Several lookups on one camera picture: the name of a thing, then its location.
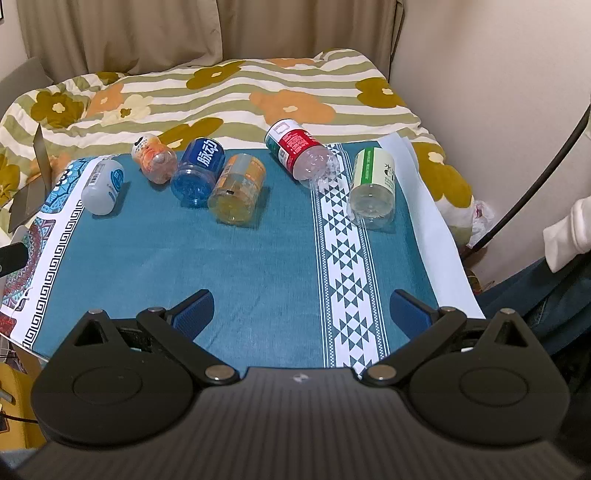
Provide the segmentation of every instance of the clear plastic bottle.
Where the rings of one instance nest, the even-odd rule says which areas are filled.
[[[207,199],[222,173],[226,153],[222,146],[211,138],[193,140],[170,183],[171,189],[181,205],[205,207]]]
[[[240,225],[252,218],[265,181],[265,166],[251,155],[234,155],[216,183],[207,205],[223,223]]]
[[[351,221],[369,229],[389,224],[395,213],[395,191],[392,156],[378,147],[364,148],[355,157],[347,205]]]
[[[98,162],[80,196],[84,207],[95,215],[111,213],[124,179],[125,170],[118,161],[106,158]]]
[[[131,158],[146,178],[156,184],[168,182],[177,171],[177,156],[155,135],[142,135],[131,147]]]
[[[340,172],[339,160],[295,120],[279,120],[267,132],[265,145],[294,179],[312,189]]]

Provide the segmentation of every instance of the green and white bottle label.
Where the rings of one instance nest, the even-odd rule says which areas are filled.
[[[394,159],[383,148],[364,148],[355,157],[351,190],[364,183],[381,185],[394,194]]]

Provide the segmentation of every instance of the blue bottle label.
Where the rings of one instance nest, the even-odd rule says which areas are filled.
[[[179,167],[192,164],[211,171],[217,179],[225,162],[226,153],[218,142],[211,138],[197,138],[189,144]]]
[[[117,193],[121,190],[121,184],[123,183],[123,170],[117,168],[111,172],[111,183]]]

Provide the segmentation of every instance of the striped bedspread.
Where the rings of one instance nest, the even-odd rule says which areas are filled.
[[[14,193],[38,175],[33,151],[43,126],[56,188],[69,162],[128,153],[143,133],[176,150],[197,137],[225,148],[262,148],[271,124],[293,118],[319,141],[375,140],[397,132],[417,154],[421,177],[457,243],[471,233],[473,198],[435,138],[362,54],[233,60],[124,76],[99,72],[19,97],[0,122],[0,228]]]

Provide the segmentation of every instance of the plastic bag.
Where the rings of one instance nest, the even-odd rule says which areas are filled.
[[[486,203],[480,200],[474,201],[474,220],[472,222],[472,236],[468,247],[476,245],[486,233],[494,226],[495,212]]]

